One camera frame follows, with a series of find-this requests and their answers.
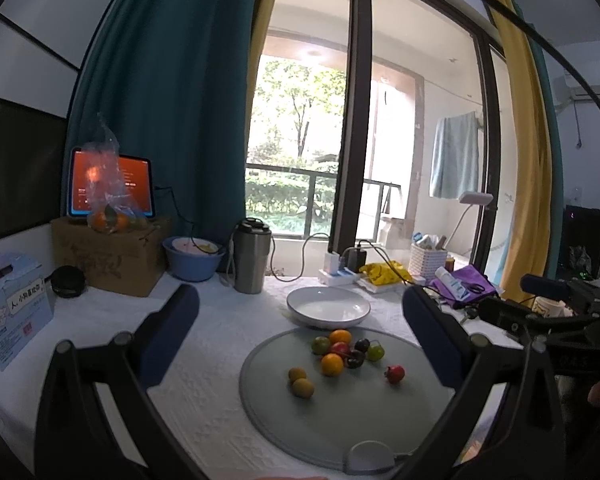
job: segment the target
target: white basket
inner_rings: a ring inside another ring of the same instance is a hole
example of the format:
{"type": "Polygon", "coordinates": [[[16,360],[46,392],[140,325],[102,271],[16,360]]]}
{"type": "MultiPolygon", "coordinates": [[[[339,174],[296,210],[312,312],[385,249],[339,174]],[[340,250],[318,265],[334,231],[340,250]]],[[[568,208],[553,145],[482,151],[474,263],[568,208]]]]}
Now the white basket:
{"type": "Polygon", "coordinates": [[[422,276],[426,280],[436,277],[436,269],[444,267],[448,253],[446,251],[426,250],[411,244],[408,271],[411,276],[422,276]]]}

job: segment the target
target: scissors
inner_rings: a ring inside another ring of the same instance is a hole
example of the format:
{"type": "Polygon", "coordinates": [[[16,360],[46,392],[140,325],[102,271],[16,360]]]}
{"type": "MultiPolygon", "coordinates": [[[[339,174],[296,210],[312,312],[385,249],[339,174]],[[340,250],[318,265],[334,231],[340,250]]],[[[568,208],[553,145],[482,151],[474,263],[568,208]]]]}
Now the scissors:
{"type": "Polygon", "coordinates": [[[480,285],[480,283],[467,283],[467,282],[461,282],[462,286],[464,286],[464,288],[466,290],[468,290],[469,292],[472,292],[474,294],[482,294],[485,291],[485,288],[480,285]]]}

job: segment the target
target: towel hanging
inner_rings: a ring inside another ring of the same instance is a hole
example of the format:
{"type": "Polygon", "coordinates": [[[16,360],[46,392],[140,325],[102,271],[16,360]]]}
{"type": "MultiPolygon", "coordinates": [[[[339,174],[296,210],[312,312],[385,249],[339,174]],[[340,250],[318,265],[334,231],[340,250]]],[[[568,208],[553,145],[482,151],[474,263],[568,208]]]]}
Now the towel hanging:
{"type": "Polygon", "coordinates": [[[478,191],[478,117],[475,112],[442,118],[436,127],[429,195],[458,198],[478,191]]]}

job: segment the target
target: keys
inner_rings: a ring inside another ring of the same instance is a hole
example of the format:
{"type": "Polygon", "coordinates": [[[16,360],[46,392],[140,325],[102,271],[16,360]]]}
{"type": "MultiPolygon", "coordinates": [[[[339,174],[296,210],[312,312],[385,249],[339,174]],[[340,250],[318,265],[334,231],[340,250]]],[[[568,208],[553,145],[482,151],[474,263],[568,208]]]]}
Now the keys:
{"type": "Polygon", "coordinates": [[[475,319],[477,317],[478,317],[478,309],[476,309],[472,306],[468,306],[464,310],[464,317],[460,320],[460,324],[464,324],[465,321],[470,320],[470,319],[475,319]]]}

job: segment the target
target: blue bowl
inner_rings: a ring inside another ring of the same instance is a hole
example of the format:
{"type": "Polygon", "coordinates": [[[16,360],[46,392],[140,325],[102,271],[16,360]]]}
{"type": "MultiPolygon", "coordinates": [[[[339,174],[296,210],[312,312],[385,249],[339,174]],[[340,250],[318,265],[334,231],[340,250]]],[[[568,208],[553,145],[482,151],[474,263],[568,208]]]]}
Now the blue bowl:
{"type": "MultiPolygon", "coordinates": [[[[223,248],[216,254],[190,254],[173,247],[173,241],[181,236],[172,236],[162,242],[167,253],[169,270],[176,278],[184,282],[204,282],[214,275],[220,260],[224,256],[223,248]]],[[[209,243],[206,240],[194,238],[198,245],[209,243]]]]}

